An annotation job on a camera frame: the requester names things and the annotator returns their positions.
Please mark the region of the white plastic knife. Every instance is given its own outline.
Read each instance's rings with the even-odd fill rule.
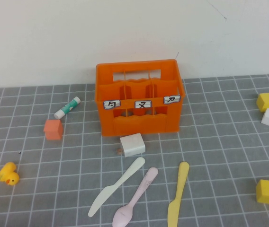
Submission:
[[[129,177],[138,171],[144,163],[145,159],[143,157],[138,157],[115,184],[105,187],[92,203],[88,216],[94,216],[98,209],[118,189],[118,187],[120,187]]]

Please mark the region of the yellow rubber duck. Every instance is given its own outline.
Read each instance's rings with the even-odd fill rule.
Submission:
[[[19,175],[14,171],[17,169],[16,164],[8,162],[0,171],[0,181],[5,181],[6,184],[15,185],[19,182]]]

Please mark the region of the orange block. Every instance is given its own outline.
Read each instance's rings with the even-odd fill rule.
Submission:
[[[63,135],[63,126],[60,120],[47,120],[44,127],[46,139],[60,140]]]

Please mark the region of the plastic spoon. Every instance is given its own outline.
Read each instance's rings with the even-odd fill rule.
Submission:
[[[136,202],[138,202],[139,198],[155,179],[158,172],[158,169],[155,167],[151,167],[148,170],[130,202],[116,211],[114,219],[112,220],[112,227],[125,227],[130,222],[133,217],[133,208]]]
[[[103,203],[118,189],[118,187],[120,187],[129,177],[138,171],[144,163],[145,159],[143,157],[138,157],[115,184],[105,187],[91,205],[88,216],[92,217]]]

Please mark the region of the label on crate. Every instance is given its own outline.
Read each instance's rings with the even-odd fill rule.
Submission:
[[[148,108],[152,106],[152,102],[151,101],[136,101],[134,103],[134,107],[135,108]]]
[[[164,104],[178,103],[181,101],[181,96],[165,96]]]
[[[120,100],[111,100],[111,101],[105,101],[104,102],[104,108],[106,110],[113,109],[113,108],[118,107],[120,105],[121,105],[121,101]]]

